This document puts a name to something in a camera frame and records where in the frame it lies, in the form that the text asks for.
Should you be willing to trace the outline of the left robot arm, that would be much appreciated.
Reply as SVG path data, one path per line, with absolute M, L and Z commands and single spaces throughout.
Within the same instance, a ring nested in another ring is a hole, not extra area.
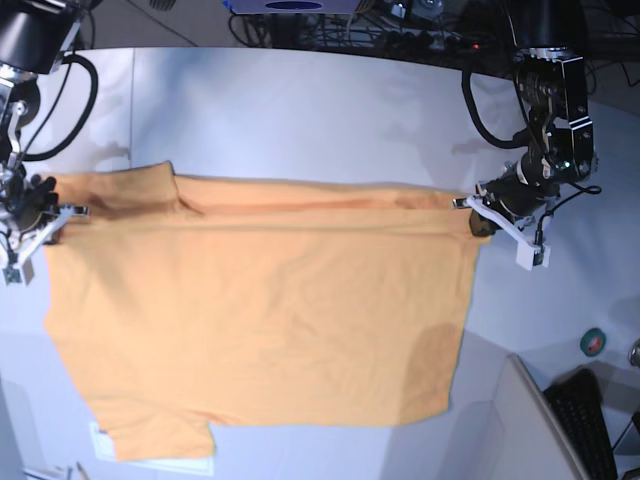
M 549 262 L 545 230 L 566 202 L 562 186 L 577 194 L 601 192 L 584 184 L 596 157 L 582 55 L 588 33 L 578 1 L 505 1 L 502 8 L 511 34 L 507 64 L 524 129 L 509 140 L 493 136 L 480 119 L 471 68 L 463 70 L 461 87 L 478 133 L 496 148 L 524 153 L 453 206 L 469 210 L 476 237 L 505 231 L 517 243 L 517 264 L 532 270 Z

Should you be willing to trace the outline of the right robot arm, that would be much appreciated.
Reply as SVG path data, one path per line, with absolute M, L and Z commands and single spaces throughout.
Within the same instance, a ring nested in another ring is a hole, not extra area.
M 31 258 L 57 242 L 60 230 L 88 210 L 60 202 L 55 178 L 28 175 L 29 163 L 49 160 L 78 136 L 97 100 L 94 64 L 74 52 L 92 1 L 4 1 L 1 4 L 1 277 L 8 285 L 28 285 Z M 35 119 L 41 96 L 37 80 L 59 67 L 82 67 L 89 75 L 87 103 L 70 133 L 55 147 L 30 153 L 21 131 Z

